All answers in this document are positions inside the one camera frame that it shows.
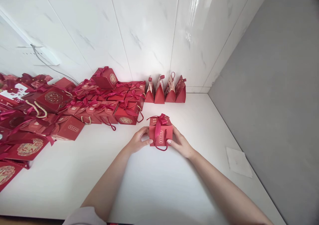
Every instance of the gray wall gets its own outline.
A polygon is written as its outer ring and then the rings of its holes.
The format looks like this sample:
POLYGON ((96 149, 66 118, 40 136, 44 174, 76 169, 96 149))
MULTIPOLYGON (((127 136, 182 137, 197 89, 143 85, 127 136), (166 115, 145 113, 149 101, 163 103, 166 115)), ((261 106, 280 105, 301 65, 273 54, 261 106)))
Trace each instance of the gray wall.
POLYGON ((319 0, 266 0, 209 95, 286 222, 319 224, 319 0))

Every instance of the person's right hand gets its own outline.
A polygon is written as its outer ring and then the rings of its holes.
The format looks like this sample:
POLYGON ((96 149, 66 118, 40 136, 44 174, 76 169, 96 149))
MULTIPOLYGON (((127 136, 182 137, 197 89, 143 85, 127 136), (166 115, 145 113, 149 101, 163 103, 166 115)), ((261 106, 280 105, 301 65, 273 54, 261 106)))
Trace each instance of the person's right hand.
POLYGON ((168 144, 170 144, 185 158, 189 159, 190 157, 192 157, 196 153, 196 150, 194 150, 193 147, 191 147, 191 145, 185 139, 184 135, 182 135, 174 125, 173 125, 173 132, 176 135, 178 143, 172 140, 167 140, 168 144))

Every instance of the stack of gift boxes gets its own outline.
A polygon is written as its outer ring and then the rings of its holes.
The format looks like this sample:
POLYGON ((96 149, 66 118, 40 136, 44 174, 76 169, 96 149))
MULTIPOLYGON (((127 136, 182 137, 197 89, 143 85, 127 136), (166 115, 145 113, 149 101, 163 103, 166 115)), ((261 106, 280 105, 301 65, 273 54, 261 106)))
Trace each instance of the stack of gift boxes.
POLYGON ((175 89, 171 75, 164 90, 163 79, 156 86, 151 77, 148 86, 119 82, 108 66, 78 86, 66 78, 49 85, 48 75, 0 74, 0 191, 47 143, 75 140, 85 125, 135 125, 144 102, 185 102, 186 80, 181 76, 175 89))

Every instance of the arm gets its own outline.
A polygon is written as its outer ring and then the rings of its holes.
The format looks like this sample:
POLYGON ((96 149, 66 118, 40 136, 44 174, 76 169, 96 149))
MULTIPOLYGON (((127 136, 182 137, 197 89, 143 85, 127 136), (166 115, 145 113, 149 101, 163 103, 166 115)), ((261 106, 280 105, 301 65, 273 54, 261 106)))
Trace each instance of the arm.
POLYGON ((81 207, 94 207, 96 214, 104 221, 107 221, 131 154, 153 143, 151 139, 143 142, 141 140, 142 136, 148 131, 148 127, 143 127, 134 134, 130 142, 120 151, 91 190, 81 207))
POLYGON ((172 140, 167 142, 191 161, 230 224, 273 225, 243 191, 190 146, 175 126, 173 131, 178 143, 172 140))

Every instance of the forearm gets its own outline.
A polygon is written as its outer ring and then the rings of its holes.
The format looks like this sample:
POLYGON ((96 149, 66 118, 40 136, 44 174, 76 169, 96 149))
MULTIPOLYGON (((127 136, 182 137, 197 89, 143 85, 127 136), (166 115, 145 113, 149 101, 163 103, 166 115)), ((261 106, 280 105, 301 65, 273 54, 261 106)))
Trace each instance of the forearm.
POLYGON ((272 224, 246 194, 198 152, 189 159, 231 224, 272 224))
POLYGON ((124 147, 93 187, 81 207, 94 207, 96 214, 107 221, 130 155, 129 149, 124 147))

